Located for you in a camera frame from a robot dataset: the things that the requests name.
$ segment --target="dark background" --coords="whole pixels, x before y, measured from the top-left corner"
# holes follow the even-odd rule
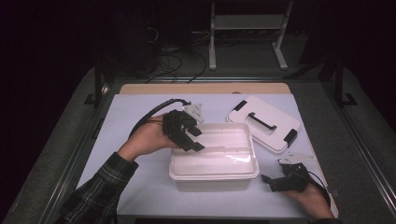
[[[143,18],[147,25],[157,26],[163,38],[186,46],[189,39],[184,35],[188,31],[209,29],[210,1],[145,2],[0,1],[0,220],[78,83],[114,40],[114,36],[105,35],[112,24],[110,19],[125,13],[140,15],[137,20]],[[261,13],[257,11],[259,4],[267,6],[266,10],[279,10],[271,1],[240,3],[219,1],[217,10]],[[294,3],[288,26],[289,34],[309,33],[302,63],[337,49],[344,66],[358,77],[393,130],[395,9],[390,0],[299,0]]]

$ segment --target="black device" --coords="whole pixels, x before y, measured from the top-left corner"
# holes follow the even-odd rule
[[[161,109],[176,103],[180,102],[183,105],[191,105],[191,103],[181,100],[181,99],[170,99],[155,108],[149,111],[141,120],[139,120],[134,128],[131,130],[129,136],[132,134],[143,124],[149,121],[155,113],[160,111]],[[171,139],[178,147],[183,148],[185,151],[190,149],[194,151],[200,151],[205,147],[198,142],[193,142],[186,132],[191,133],[193,136],[198,136],[201,134],[201,131],[196,128],[197,125],[196,119],[187,114],[184,111],[172,110],[169,113],[163,115],[163,134]]]
[[[320,190],[326,199],[327,204],[331,205],[329,192],[326,187],[318,184],[311,178],[310,172],[302,163],[296,164],[279,164],[282,167],[282,173],[285,175],[280,178],[272,179],[269,176],[262,175],[262,181],[270,185],[271,191],[289,191],[297,190],[303,192],[308,184],[312,184]]]

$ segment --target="plastic bin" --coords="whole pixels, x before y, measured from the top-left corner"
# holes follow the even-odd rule
[[[190,138],[205,148],[199,152],[172,149],[169,175],[180,191],[246,189],[259,174],[249,127],[245,123],[203,123],[202,134]]]

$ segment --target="plaid shirt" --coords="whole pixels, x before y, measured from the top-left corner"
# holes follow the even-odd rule
[[[55,223],[110,223],[137,167],[114,152],[92,179],[73,192]]]

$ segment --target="white table surface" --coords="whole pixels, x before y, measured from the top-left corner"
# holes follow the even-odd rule
[[[106,115],[92,154],[89,157],[78,185],[88,181],[126,141],[134,125],[155,106],[179,98],[202,104],[204,123],[226,122],[227,115],[242,100],[252,94],[118,94]],[[302,123],[302,129],[290,148],[275,154],[254,143],[260,172],[272,178],[281,177],[277,159],[289,152],[315,156],[292,94],[254,94],[276,106]],[[174,103],[158,114],[172,109],[181,110],[181,103]],[[165,148],[136,159],[139,168],[121,194],[119,215],[136,217],[199,217],[199,218],[248,218],[275,219],[307,217],[299,204],[279,192],[272,192],[260,175],[254,178],[246,190],[217,192],[181,192],[169,176],[171,149]],[[305,162],[308,171],[318,175],[326,184],[317,160]],[[338,211],[332,201],[332,211]]]

